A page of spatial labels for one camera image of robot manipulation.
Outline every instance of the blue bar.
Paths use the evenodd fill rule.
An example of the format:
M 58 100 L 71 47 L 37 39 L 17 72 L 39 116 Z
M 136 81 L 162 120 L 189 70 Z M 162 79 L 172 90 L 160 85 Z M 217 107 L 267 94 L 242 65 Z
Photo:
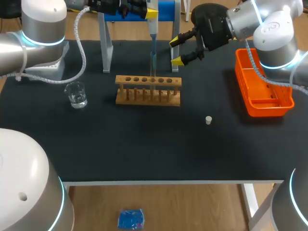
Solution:
M 161 22 L 174 21 L 175 3 L 174 1 L 159 1 L 158 2 L 158 20 Z M 119 13 L 116 15 L 104 15 L 106 22 L 143 22 L 145 19 L 138 15 L 128 13 L 125 19 Z

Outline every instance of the blue packet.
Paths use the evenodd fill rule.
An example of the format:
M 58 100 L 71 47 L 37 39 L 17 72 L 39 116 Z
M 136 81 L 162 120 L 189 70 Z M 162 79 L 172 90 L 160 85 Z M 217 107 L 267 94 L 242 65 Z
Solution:
M 120 216 L 117 227 L 124 230 L 142 230 L 144 225 L 144 216 L 142 209 L 120 210 Z

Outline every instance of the blue object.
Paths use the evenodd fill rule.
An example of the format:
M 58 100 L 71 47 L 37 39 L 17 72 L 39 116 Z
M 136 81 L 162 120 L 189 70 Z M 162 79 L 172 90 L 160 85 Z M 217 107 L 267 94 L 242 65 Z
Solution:
M 158 20 L 161 22 L 173 22 L 175 13 L 175 2 L 174 1 L 158 1 Z M 123 19 L 122 16 L 117 12 L 116 15 L 104 15 L 106 22 L 143 22 L 146 19 L 140 18 L 139 15 L 128 13 L 126 18 Z
M 124 230 L 142 230 L 144 216 L 142 209 L 124 210 L 121 209 L 117 227 Z

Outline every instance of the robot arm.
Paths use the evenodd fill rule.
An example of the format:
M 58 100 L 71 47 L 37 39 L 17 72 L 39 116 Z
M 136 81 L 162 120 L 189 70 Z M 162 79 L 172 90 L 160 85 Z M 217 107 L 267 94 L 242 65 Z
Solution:
M 302 0 L 249 0 L 229 10 L 217 4 L 202 4 L 192 11 L 193 31 L 179 34 L 170 43 L 174 47 L 196 36 L 196 51 L 172 62 L 187 65 L 196 58 L 203 59 L 205 48 L 212 51 L 228 44 L 229 39 L 241 41 L 253 35 L 267 79 L 289 83 L 296 66 L 292 83 L 308 86 L 308 57 L 298 50 L 293 28 L 293 19 L 302 12 Z
M 67 7 L 123 18 L 128 12 L 145 19 L 146 0 L 22 0 L 22 31 L 0 34 L 0 77 L 38 64 L 57 63 L 63 54 Z

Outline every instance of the wooden floor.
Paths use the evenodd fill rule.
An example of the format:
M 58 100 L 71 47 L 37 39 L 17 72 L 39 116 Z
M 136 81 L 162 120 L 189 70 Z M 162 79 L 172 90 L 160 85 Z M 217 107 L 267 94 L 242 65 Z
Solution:
M 215 2 L 229 8 L 238 0 L 192 0 L 192 8 L 205 2 Z M 67 17 L 66 38 L 74 39 L 75 13 Z M 181 32 L 193 27 L 181 22 Z M 308 18 L 295 20 L 298 46 L 308 50 Z M 18 20 L 4 20 L 2 31 L 20 29 Z M 148 40 L 148 28 L 142 22 L 109 24 L 113 40 Z M 159 24 L 158 39 L 171 40 L 172 23 Z M 97 16 L 85 15 L 79 26 L 81 39 L 99 40 Z M 2 89 L 4 80 L 0 81 Z M 254 185 L 261 204 L 271 190 L 271 184 Z M 143 208 L 146 231 L 246 231 L 247 220 L 238 185 L 179 185 L 179 186 L 104 186 L 76 187 L 70 192 L 75 214 L 74 231 L 116 230 L 121 208 Z M 264 231 L 273 230 L 269 224 Z

